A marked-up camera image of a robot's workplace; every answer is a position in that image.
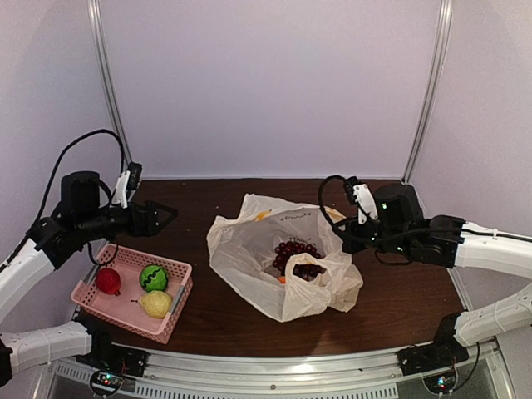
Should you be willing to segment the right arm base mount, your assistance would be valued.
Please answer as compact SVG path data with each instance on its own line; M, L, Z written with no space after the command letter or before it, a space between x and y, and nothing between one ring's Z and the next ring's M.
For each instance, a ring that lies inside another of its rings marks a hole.
M460 313L445 316L436 330L432 342L412 344L397 352L397 360L403 376L423 375L425 388L442 397L456 391L459 362L467 361L469 352L454 338L456 320Z

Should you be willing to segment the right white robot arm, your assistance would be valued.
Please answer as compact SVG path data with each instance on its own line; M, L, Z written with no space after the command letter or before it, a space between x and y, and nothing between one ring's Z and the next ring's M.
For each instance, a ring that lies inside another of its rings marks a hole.
M335 225L345 252L374 249L395 254L405 263L477 268L521 278L531 277L531 239L500 232L462 218L425 218L412 185L394 183L372 191L356 178L343 184L357 215ZM426 349L426 360L445 366L458 347L523 328L531 323L531 287L483 308L444 317Z

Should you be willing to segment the yellow fruit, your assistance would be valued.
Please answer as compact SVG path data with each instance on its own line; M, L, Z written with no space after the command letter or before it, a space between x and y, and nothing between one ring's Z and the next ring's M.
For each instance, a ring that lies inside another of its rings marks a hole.
M164 291L152 291L138 300L145 313L156 319L163 319L170 311L173 298Z

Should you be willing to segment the red fruit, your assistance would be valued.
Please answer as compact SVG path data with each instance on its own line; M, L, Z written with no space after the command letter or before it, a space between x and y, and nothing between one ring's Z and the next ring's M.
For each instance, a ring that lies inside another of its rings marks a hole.
M96 287L107 295L121 294L121 277L113 268L101 268L96 275Z

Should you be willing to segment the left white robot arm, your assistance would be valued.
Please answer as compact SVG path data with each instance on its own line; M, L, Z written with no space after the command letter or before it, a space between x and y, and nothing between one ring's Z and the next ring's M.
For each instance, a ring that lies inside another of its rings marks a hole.
M148 201L129 203L127 194L138 174L121 173L112 193L95 171L78 171L62 178L60 201L46 218L38 217L19 247L1 265L1 315L6 317L37 283L63 266L91 242L158 235L179 215L177 209ZM78 321L1 336L1 383L39 364L64 357L88 355L102 369L113 368L119 350L99 332Z

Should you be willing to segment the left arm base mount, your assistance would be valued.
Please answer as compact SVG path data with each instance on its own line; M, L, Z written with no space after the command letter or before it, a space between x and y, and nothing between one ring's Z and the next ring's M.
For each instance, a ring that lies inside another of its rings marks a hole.
M91 350L75 355L77 362L129 380L144 376L147 351L115 343L109 329L95 320L75 318L74 322L80 323L91 339Z

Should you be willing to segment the green fruit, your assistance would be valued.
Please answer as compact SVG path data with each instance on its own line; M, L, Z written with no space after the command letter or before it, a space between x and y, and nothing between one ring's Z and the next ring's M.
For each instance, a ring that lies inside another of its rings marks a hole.
M166 270L157 264L145 266L139 276L139 284L144 291L165 291L168 287L169 278Z

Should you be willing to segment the beige plastic bag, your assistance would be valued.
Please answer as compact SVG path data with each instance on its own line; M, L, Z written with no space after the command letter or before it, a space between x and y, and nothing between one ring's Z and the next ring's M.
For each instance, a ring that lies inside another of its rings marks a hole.
M316 205L246 194L236 219L215 218L207 245L210 267L277 322L357 304L362 275Z

